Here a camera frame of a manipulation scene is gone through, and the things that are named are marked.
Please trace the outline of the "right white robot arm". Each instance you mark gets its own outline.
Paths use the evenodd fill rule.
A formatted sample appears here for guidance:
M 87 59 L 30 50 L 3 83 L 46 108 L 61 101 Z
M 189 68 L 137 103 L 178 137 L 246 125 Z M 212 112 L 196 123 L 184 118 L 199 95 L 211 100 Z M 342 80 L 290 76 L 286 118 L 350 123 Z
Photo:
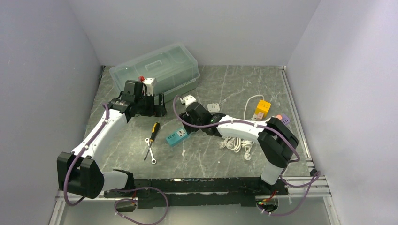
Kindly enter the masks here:
M 198 102 L 188 104 L 184 113 L 177 117 L 188 133 L 201 130 L 209 136 L 242 138 L 257 143 L 267 160 L 260 178 L 269 185 L 277 182 L 292 162 L 292 155 L 299 157 L 296 152 L 298 138 L 275 117 L 267 121 L 241 120 L 224 113 L 211 114 Z

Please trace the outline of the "white plug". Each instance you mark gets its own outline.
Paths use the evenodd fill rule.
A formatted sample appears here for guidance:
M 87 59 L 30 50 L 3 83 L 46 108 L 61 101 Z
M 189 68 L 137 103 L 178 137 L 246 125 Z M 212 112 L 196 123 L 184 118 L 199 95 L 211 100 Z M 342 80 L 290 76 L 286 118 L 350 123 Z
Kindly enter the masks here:
M 218 103 L 210 103 L 210 104 L 207 104 L 207 110 L 210 112 L 210 113 L 217 113 L 217 112 L 219 112 L 220 111 L 220 105 L 218 104 Z

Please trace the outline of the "teal power strip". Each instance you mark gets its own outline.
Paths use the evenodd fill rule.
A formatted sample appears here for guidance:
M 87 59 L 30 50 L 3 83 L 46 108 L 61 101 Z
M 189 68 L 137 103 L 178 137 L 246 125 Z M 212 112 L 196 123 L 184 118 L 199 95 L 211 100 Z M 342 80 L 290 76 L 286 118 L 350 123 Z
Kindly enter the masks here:
M 183 140 L 187 139 L 189 136 L 191 136 L 194 132 L 191 130 L 185 129 L 185 127 L 180 127 L 176 131 L 174 131 L 172 134 L 167 136 L 165 140 L 167 141 L 168 145 L 170 147 L 174 147 L 181 143 Z

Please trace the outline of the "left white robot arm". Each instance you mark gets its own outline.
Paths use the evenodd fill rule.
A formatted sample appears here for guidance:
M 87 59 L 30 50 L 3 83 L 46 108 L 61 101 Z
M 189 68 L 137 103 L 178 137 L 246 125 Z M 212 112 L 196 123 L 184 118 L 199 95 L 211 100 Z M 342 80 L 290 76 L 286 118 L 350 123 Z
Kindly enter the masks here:
M 162 93 L 158 95 L 158 103 L 154 102 L 156 85 L 155 78 L 127 80 L 119 96 L 103 104 L 104 112 L 89 135 L 71 152 L 62 152 L 57 157 L 58 185 L 65 200 L 69 193 L 94 199 L 103 191 L 134 190 L 133 173 L 120 169 L 102 172 L 97 161 L 102 159 L 116 133 L 131 119 L 167 114 Z

